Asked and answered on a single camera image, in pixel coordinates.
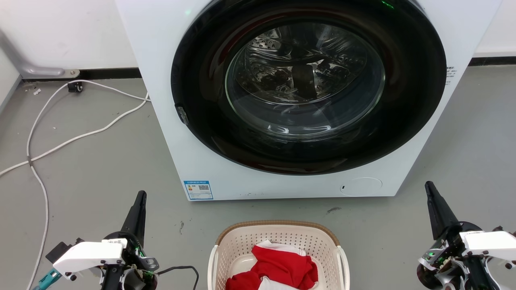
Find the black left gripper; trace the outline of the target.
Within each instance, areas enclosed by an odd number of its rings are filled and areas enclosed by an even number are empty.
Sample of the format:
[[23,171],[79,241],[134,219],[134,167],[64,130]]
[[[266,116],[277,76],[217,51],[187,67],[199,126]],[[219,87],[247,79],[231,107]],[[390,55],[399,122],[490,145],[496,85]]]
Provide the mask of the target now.
[[121,232],[114,232],[103,239],[106,243],[122,244],[122,260],[126,265],[135,266],[144,271],[157,271],[160,268],[157,258],[146,255],[144,230],[147,217],[147,193],[138,191],[133,206],[129,209]]

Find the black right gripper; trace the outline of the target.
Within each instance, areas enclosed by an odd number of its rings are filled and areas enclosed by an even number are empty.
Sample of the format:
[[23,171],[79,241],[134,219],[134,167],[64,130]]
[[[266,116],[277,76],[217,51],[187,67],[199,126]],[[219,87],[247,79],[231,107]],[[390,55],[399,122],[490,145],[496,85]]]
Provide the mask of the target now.
[[424,184],[427,206],[435,242],[419,259],[419,263],[444,263],[446,259],[464,260],[466,249],[460,236],[461,232],[481,231],[470,222],[459,222],[448,203],[441,196],[435,184],[428,180]]

